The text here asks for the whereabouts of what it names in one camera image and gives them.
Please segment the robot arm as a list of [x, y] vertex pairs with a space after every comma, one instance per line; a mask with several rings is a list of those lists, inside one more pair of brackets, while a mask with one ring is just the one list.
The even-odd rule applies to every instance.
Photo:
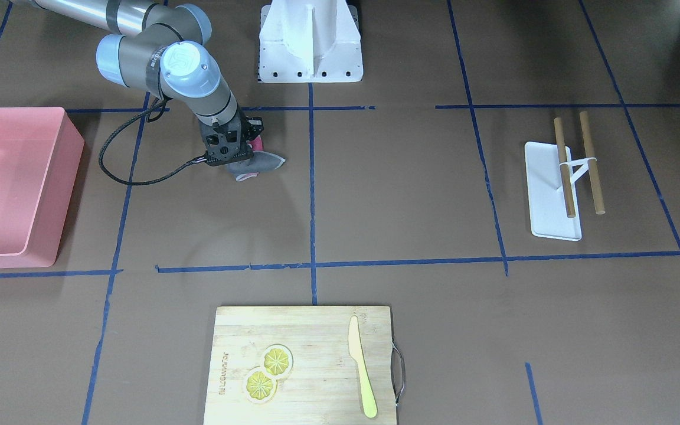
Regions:
[[160, 100], [180, 100], [202, 132], [218, 129], [251, 143], [260, 119], [248, 118], [205, 45], [211, 22], [196, 5], [167, 7], [153, 1], [30, 1], [35, 8], [108, 31], [96, 64], [108, 81], [144, 89]]

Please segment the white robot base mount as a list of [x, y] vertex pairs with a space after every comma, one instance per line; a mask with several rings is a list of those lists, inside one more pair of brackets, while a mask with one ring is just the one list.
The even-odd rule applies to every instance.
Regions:
[[358, 1], [273, 1], [261, 8], [257, 78], [356, 83], [364, 76]]

